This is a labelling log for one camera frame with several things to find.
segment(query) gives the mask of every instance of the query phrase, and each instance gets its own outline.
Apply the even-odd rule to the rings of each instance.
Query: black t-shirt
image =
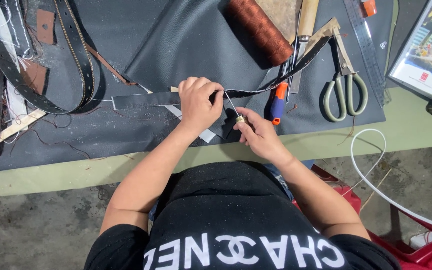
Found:
[[[362,237],[320,235],[261,164],[221,162],[173,174],[150,235],[129,224],[109,228],[84,269],[392,270],[399,264]]]

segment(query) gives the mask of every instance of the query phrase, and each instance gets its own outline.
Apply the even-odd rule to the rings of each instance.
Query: orange and blue screwdriver handle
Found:
[[[271,104],[271,123],[273,123],[273,125],[279,125],[281,122],[285,104],[284,97],[287,89],[287,82],[282,82],[276,87],[276,94],[274,95],[273,103]]]

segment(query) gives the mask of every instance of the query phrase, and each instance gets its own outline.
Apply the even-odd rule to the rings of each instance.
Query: wooden knife handle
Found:
[[[301,17],[299,19],[298,36],[312,36],[315,27],[319,0],[303,0]]]

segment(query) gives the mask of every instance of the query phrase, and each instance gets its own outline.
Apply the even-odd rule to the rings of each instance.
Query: concrete floor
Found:
[[[357,156],[363,173],[378,155]],[[359,181],[349,157],[317,160],[316,164],[345,181]],[[385,154],[368,179],[383,193],[405,207],[432,219],[432,148]],[[82,269],[98,236],[105,207],[114,185],[58,192],[0,197],[0,270]],[[360,183],[355,193],[364,202],[371,189]],[[390,239],[407,240],[425,230],[409,218],[401,218],[401,232],[391,222],[389,204],[377,194],[363,208],[365,226]]]

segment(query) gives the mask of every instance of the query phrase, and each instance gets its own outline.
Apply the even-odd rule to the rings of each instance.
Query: metal ruler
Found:
[[[376,100],[381,108],[385,104],[386,79],[379,69],[376,60],[376,49],[369,33],[368,24],[364,19],[360,0],[343,0],[351,26],[356,34],[359,49],[363,56],[364,67],[369,77]]]

